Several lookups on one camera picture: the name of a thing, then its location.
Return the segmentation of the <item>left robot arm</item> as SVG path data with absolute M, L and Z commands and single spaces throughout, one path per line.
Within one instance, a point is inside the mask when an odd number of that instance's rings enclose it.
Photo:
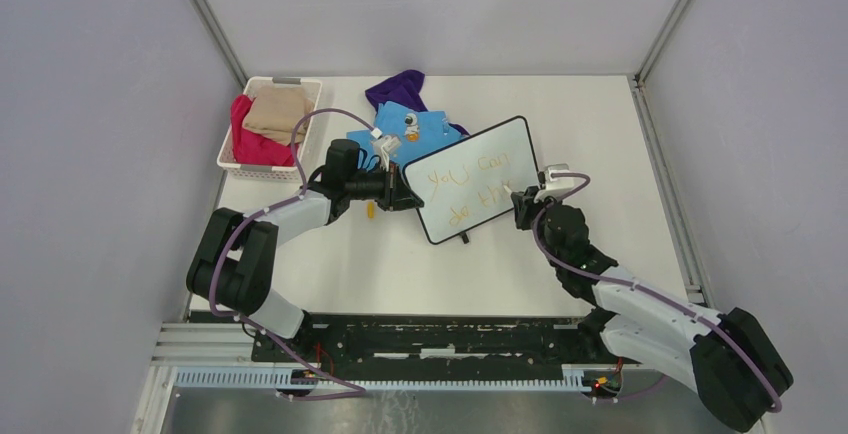
M 396 163 L 367 169 L 359 164 L 360 152 L 357 142 L 336 139 L 302 192 L 253 214 L 216 209 L 190 264 L 188 291 L 214 312 L 277 335 L 275 346 L 288 360 L 306 359 L 314 348 L 313 333 L 302 327 L 309 315 L 272 287 L 277 248 L 335 222 L 353 201 L 373 201 L 384 211 L 424 205 Z

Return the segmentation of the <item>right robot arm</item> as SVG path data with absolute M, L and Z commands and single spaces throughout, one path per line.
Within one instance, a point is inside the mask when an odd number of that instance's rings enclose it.
M 722 313 L 641 281 L 591 243 L 584 213 L 563 198 L 531 186 L 510 199 L 517 229 L 532 234 L 562 288 L 593 307 L 577 336 L 585 359 L 614 355 L 647 366 L 738 432 L 782 410 L 794 378 L 753 314 Z

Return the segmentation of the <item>black framed whiteboard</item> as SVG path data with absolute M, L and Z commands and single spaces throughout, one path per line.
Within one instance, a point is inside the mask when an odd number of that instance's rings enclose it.
M 515 192 L 538 184 L 526 118 L 515 116 L 408 163 L 403 176 L 424 201 L 417 210 L 427 241 L 438 245 L 513 209 Z

